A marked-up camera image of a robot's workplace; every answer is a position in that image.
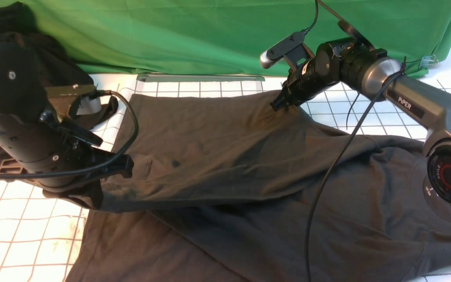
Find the silver arm segment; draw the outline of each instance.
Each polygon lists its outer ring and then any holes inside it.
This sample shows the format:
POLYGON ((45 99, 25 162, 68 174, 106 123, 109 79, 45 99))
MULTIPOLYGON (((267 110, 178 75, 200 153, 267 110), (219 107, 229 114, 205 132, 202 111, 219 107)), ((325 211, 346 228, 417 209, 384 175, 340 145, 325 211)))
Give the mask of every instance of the silver arm segment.
POLYGON ((387 88, 384 96, 427 129, 425 156, 440 140, 451 139, 450 93, 402 75, 387 88))

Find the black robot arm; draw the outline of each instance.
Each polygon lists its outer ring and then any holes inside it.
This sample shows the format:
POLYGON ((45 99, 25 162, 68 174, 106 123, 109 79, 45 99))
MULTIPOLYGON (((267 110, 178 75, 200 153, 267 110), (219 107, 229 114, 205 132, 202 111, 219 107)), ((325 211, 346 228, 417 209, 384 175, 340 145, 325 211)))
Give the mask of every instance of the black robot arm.
POLYGON ((46 197, 98 209, 100 180, 131 177, 132 159, 95 148, 102 138, 57 114, 49 98, 75 96, 72 107, 79 109, 108 93, 93 85, 43 88, 37 66, 32 50, 0 37, 0 146, 7 152, 0 179, 24 180, 43 188, 46 197))
POLYGON ((263 68, 270 68, 280 58, 290 66, 271 107, 276 111, 298 106, 339 82, 370 100, 389 100, 427 129, 424 189, 435 191, 451 204, 451 94, 401 74, 403 64, 388 57, 386 50, 371 46, 345 22, 339 26, 350 37, 322 43, 315 55, 303 37, 294 34, 261 55, 263 68), (379 93, 386 82, 389 85, 379 93))

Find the green backdrop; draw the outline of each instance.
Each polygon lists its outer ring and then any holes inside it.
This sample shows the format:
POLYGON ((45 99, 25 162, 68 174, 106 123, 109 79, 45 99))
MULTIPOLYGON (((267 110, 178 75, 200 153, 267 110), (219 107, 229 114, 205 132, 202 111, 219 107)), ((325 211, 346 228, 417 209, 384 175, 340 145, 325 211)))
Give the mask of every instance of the green backdrop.
MULTIPOLYGON (((15 0, 0 0, 0 7, 15 0)), ((57 38, 89 73, 253 74, 263 50, 314 17, 313 0, 20 0, 40 31, 57 38)), ((325 0, 376 47, 415 61, 451 47, 451 0, 325 0)), ((345 37, 320 7, 310 48, 345 37)), ((410 74, 419 63, 411 64, 410 74)))

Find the black cloth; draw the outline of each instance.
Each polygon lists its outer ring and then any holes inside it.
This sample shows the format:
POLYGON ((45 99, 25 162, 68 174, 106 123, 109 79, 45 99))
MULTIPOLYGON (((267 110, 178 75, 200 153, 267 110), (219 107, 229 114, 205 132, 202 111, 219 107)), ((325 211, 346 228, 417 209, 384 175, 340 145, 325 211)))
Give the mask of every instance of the black cloth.
MULTIPOLYGON (((133 95, 133 178, 103 183, 67 281, 306 281, 308 211, 349 136, 297 107, 273 112, 277 94, 133 95)), ((114 150, 131 130, 125 118, 114 150)), ((451 265, 451 206, 424 189, 421 149, 356 136, 318 202, 312 281, 399 282, 451 265)))

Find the black t-shirt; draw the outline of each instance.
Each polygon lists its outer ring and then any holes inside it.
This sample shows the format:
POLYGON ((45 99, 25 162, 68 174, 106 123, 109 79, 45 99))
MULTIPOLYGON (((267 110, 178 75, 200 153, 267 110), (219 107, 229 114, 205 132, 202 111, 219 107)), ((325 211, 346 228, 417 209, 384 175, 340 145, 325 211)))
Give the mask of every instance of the black t-shirt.
MULTIPOLYGON (((67 280, 306 281, 308 211, 349 136, 297 107, 272 111, 277 94, 133 95, 133 178, 103 183, 67 280)), ((125 118, 114 150, 131 127, 125 118)), ((398 282, 451 265, 451 206, 424 187, 421 149, 356 136, 318 202, 312 281, 398 282)))

